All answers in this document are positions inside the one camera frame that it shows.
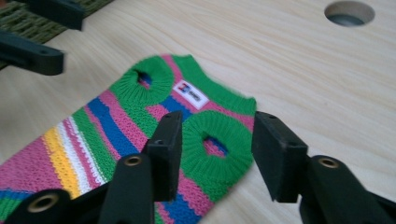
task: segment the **wooden table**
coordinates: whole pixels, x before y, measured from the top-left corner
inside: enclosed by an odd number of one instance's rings
[[[396,2],[344,27],[331,0],[116,0],[47,45],[66,71],[0,71],[0,162],[153,54],[192,54],[214,80],[254,96],[309,146],[348,165],[370,191],[396,201]],[[203,223],[301,223],[297,204],[272,203],[254,165]]]

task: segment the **green fabric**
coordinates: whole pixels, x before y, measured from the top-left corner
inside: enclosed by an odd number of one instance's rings
[[[191,55],[174,55],[173,59],[179,66],[184,78],[193,83],[199,90],[204,91],[213,102],[244,115],[251,115],[251,111],[256,110],[256,100],[254,98],[241,97],[238,92],[212,81]]]
[[[0,208],[6,208],[6,209],[0,209],[0,220],[5,220],[6,217],[14,211],[14,209],[21,203],[21,200],[13,200],[13,199],[2,199],[0,200]]]
[[[73,115],[74,121],[78,128],[82,130],[81,135],[84,137],[85,143],[91,145],[90,148],[94,148],[94,150],[91,150],[90,152],[94,162],[100,168],[101,176],[106,181],[111,180],[116,166],[116,161],[108,152],[101,136],[95,131],[96,128],[90,122],[90,119],[83,110],[84,109],[81,108]]]

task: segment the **dog sweater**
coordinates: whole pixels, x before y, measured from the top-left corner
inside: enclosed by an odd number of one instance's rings
[[[140,152],[161,117],[181,110],[177,198],[155,203],[156,223],[197,223],[252,163],[256,102],[208,78],[192,56],[136,63],[108,90],[0,166],[0,223],[31,194],[76,198],[110,181],[117,160]]]

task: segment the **green stripe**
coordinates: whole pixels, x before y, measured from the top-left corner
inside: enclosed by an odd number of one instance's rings
[[[17,208],[17,206],[21,203],[21,200],[13,200],[13,199],[1,199],[0,200],[0,222],[2,220],[6,220],[6,218]]]
[[[73,115],[73,119],[78,126],[79,133],[88,144],[89,151],[93,155],[93,160],[99,171],[105,180],[111,180],[116,162],[107,150],[100,134],[96,131],[96,127],[91,123],[83,108]]]
[[[163,218],[158,213],[157,206],[155,206],[155,207],[156,207],[155,214],[154,214],[155,224],[165,224],[165,222],[163,221]]]
[[[129,107],[125,107],[122,103],[120,103],[120,106],[147,138],[154,134],[158,121],[150,115],[146,108],[136,107],[128,109]]]
[[[211,101],[233,112],[253,116],[256,100],[245,98],[240,93],[227,89],[211,80],[192,56],[173,56],[183,77],[202,91]]]

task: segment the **white label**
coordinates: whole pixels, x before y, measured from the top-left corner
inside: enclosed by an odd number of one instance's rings
[[[201,109],[207,102],[209,102],[209,99],[207,99],[201,91],[185,80],[179,81],[173,90],[197,109]]]

